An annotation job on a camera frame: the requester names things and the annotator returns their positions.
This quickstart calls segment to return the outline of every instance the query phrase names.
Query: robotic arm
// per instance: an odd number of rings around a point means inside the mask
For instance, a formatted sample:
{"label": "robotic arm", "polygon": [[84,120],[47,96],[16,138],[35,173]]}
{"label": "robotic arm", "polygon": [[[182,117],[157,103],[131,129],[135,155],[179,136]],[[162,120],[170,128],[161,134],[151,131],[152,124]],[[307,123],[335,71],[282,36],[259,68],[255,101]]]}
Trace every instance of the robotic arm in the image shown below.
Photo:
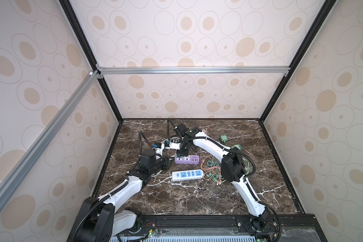
{"label": "robotic arm", "polygon": [[[189,148],[193,145],[203,148],[221,162],[221,174],[226,181],[237,188],[245,201],[254,229],[256,231],[266,229],[268,222],[272,220],[272,215],[258,198],[247,178],[256,170],[251,159],[237,148],[216,142],[197,127],[188,129],[181,123],[174,127],[174,131],[178,138],[155,143],[152,149],[145,149],[121,184],[97,199],[89,197],[83,202],[67,241],[108,241],[111,236],[126,229],[130,229],[131,232],[139,231],[141,212],[127,209],[115,213],[131,196],[150,182],[152,175],[170,168],[171,158],[163,157],[164,149],[175,149],[176,156],[182,157],[189,154]],[[242,156],[247,157],[252,163],[252,173],[246,174]]]}

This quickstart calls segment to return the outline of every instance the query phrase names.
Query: brown marble surface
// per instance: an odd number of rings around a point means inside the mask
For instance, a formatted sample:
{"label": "brown marble surface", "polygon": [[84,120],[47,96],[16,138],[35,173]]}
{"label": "brown marble surface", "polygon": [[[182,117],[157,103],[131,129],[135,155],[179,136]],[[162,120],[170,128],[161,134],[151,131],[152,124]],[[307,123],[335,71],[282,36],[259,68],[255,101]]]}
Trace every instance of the brown marble surface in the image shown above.
{"label": "brown marble surface", "polygon": [[[175,125],[184,123],[207,130],[208,135],[219,140],[226,134],[228,146],[240,144],[242,151],[249,154],[256,164],[256,173],[249,180],[260,197],[279,214],[296,213],[285,181],[276,165],[270,148],[259,124],[254,120],[173,120]],[[142,130],[151,143],[166,139],[166,120],[125,120],[111,160],[107,167],[99,194],[110,191],[122,182],[123,176],[134,165],[139,155],[138,131]],[[143,140],[143,149],[149,146]],[[164,152],[171,156],[174,150]],[[198,148],[200,160],[209,154]],[[152,178],[150,184],[171,175],[172,171],[199,169],[199,165],[173,164],[171,169]],[[146,186],[132,196],[121,208],[132,207],[145,215],[213,215],[248,214],[247,207],[229,182],[216,185],[212,180],[190,180],[172,182],[167,180],[160,185]]]}

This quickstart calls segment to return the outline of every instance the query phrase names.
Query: wall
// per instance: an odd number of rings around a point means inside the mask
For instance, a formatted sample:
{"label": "wall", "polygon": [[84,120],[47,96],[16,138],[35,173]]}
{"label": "wall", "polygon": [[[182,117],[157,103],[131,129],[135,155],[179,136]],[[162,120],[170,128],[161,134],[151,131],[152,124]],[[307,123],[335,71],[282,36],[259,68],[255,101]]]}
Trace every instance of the wall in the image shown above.
{"label": "wall", "polygon": [[363,0],[333,9],[265,125],[328,241],[363,242]]}
{"label": "wall", "polygon": [[0,212],[0,241],[66,241],[117,128],[95,81]]}
{"label": "wall", "polygon": [[[198,67],[289,65],[324,1],[72,0],[71,3],[99,65]],[[225,76],[224,82],[230,82],[234,75],[222,75]],[[171,88],[160,82],[165,75],[141,75],[140,78],[145,82],[140,90],[143,98],[136,98],[133,92],[139,90],[126,85],[126,80],[129,80],[127,75],[109,76],[109,84],[115,84],[117,79],[121,79],[120,85],[110,85],[110,88],[115,89],[115,101],[124,118],[168,115],[181,118],[259,118],[265,108],[266,98],[275,91],[273,85],[269,88],[258,87],[258,81],[266,75],[257,74],[256,88],[246,96],[242,92],[250,89],[246,82],[251,75],[241,74],[238,77],[239,88],[237,85],[217,87],[220,89],[217,92],[223,93],[223,98],[207,98],[205,101],[203,99],[214,88],[193,85],[199,75],[184,76],[191,85],[174,87],[169,84]],[[169,75],[169,80],[165,77],[165,82],[174,83],[181,76]],[[218,75],[206,75],[207,85],[210,81],[215,81],[216,76]],[[275,79],[281,77],[282,75],[274,75]],[[149,92],[153,90],[158,92],[159,98],[151,98]],[[186,96],[179,95],[176,99],[173,105],[177,109],[167,110],[165,104],[174,98],[168,98],[164,93],[173,91],[186,93]],[[200,92],[205,93],[205,96],[194,99],[193,95]],[[233,95],[226,98],[226,93]],[[181,103],[187,100],[191,104],[184,103],[183,107]],[[215,105],[219,107],[227,104],[230,107],[226,106],[226,110],[207,108],[211,101],[217,101],[218,104]],[[145,110],[138,108],[140,102],[145,102]],[[233,109],[237,104],[243,104],[245,108]]]}
{"label": "wall", "polygon": [[0,183],[88,73],[54,0],[0,1]]}
{"label": "wall", "polygon": [[106,75],[122,117],[258,118],[282,73]]}

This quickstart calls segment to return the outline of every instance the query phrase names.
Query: power strip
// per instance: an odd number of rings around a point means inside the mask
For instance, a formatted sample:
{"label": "power strip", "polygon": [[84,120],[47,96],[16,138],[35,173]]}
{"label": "power strip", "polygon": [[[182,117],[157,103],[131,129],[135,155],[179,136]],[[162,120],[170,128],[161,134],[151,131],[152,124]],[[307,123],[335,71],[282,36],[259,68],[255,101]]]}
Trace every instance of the power strip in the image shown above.
{"label": "power strip", "polygon": [[198,155],[189,155],[183,157],[176,157],[175,156],[175,164],[192,164],[198,165],[199,164],[199,156]]}
{"label": "power strip", "polygon": [[178,172],[172,172],[172,181],[175,182],[175,181],[202,179],[203,176],[204,174],[201,169],[178,171]]}

